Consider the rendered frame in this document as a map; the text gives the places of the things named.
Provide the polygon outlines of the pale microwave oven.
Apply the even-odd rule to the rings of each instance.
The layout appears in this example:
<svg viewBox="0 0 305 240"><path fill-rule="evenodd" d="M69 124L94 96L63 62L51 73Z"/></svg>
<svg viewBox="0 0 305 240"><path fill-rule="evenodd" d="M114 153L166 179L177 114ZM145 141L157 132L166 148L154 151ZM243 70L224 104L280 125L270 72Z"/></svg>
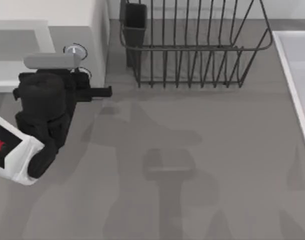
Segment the pale microwave oven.
<svg viewBox="0 0 305 240"><path fill-rule="evenodd" d="M41 68L84 67L90 84L105 84L110 19L107 0L0 0L0 93L19 84L19 74ZM88 52L63 53L78 43Z"/></svg>

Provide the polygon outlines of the silver microwave knob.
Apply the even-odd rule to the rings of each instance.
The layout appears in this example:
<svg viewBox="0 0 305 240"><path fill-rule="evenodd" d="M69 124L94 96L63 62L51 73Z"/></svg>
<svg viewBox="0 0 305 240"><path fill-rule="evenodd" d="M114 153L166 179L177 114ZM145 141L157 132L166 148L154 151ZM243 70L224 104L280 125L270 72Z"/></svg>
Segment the silver microwave knob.
<svg viewBox="0 0 305 240"><path fill-rule="evenodd" d="M84 73L84 74L87 74L88 78L91 79L92 78L92 73L90 70L88 70L86 67L78 67L77 72L80 72L80 73Z"/></svg>
<svg viewBox="0 0 305 240"><path fill-rule="evenodd" d="M65 54L76 54L81 58L81 60L86 59L87 56L88 56L87 49L79 43L73 43L71 45L65 46L63 48L63 53L65 53Z"/></svg>

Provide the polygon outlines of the dark cutlery holder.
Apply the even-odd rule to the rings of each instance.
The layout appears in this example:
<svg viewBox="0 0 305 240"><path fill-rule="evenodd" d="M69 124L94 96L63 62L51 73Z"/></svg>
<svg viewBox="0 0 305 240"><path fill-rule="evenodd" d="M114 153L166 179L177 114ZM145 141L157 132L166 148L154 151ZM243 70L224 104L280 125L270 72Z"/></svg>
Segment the dark cutlery holder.
<svg viewBox="0 0 305 240"><path fill-rule="evenodd" d="M126 66L134 67L136 53L139 53L144 44L145 31L147 29L147 5L133 3L128 0L120 0L119 22L125 41Z"/></svg>

